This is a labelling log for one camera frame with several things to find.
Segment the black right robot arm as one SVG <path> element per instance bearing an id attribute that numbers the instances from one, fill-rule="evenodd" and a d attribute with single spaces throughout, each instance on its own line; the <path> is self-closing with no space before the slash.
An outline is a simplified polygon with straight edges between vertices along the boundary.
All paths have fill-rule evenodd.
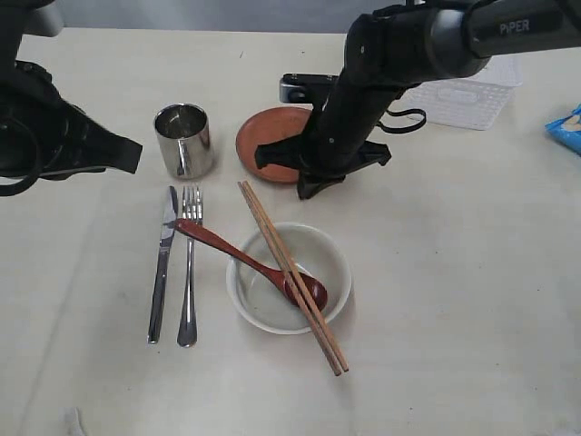
<path id="1" fill-rule="evenodd" d="M 408 1 L 360 15 L 347 33 L 339 74 L 281 78 L 281 100 L 310 104 L 310 117 L 300 134 L 259 145 L 255 163 L 296 170 L 298 196 L 309 199 L 389 161 L 389 148 L 369 135 L 409 89 L 470 77 L 495 55 L 579 44 L 577 1 Z"/>

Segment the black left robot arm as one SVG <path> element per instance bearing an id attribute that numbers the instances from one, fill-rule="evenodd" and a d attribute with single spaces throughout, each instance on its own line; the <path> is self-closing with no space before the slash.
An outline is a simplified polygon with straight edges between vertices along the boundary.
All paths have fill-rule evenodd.
<path id="1" fill-rule="evenodd" d="M 41 65 L 17 58 L 33 12 L 49 4 L 1 3 L 1 175 L 59 180 L 109 168 L 135 173 L 140 144 L 63 99 Z"/>

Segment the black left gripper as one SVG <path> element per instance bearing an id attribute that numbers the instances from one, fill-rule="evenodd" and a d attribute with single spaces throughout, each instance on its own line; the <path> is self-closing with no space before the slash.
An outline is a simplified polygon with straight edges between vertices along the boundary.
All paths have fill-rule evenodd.
<path id="1" fill-rule="evenodd" d="M 143 147 L 114 134 L 59 94 L 40 65 L 15 61 L 1 69 L 1 175 L 41 177 L 135 173 Z"/>

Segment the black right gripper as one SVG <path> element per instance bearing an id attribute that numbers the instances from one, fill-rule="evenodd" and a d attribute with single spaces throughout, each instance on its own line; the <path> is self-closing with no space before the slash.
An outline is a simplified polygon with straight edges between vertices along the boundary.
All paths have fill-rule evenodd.
<path id="1" fill-rule="evenodd" d="M 308 109 L 300 134 L 259 145 L 255 163 L 259 169 L 277 164 L 297 170 L 298 197 L 308 200 L 349 173 L 388 162 L 389 148 L 368 137 L 391 103 L 390 90 L 334 90 L 322 111 Z"/>

